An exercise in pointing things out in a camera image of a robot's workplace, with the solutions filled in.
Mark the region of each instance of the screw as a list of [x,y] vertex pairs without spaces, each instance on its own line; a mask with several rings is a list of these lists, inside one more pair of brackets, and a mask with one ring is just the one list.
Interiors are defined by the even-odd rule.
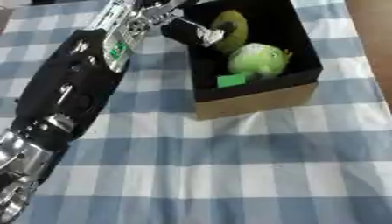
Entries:
[[47,126],[47,124],[43,123],[39,126],[42,130],[47,130],[49,128],[49,126]]

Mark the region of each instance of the wooden table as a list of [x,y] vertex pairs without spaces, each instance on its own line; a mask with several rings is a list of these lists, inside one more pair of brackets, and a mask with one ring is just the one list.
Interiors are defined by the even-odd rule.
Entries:
[[392,1],[347,0],[374,75],[392,108]]

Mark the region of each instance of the table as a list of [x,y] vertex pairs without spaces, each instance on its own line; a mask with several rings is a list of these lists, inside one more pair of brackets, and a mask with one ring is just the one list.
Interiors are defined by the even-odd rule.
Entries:
[[[103,4],[13,12],[1,129],[33,72]],[[294,4],[325,67],[306,105],[198,122],[186,47],[154,31],[16,223],[390,223],[391,116],[345,2]]]

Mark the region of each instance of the green plush toy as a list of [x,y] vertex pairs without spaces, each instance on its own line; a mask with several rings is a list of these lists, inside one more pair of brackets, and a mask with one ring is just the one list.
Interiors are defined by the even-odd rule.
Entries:
[[260,74],[273,78],[281,74],[292,53],[271,45],[249,44],[230,55],[228,71],[231,74]]

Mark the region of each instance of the green block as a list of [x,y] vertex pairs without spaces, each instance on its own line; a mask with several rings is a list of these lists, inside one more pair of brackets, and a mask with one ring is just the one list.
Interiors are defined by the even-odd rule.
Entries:
[[226,88],[245,84],[246,74],[238,73],[232,75],[223,75],[218,77],[218,88]]

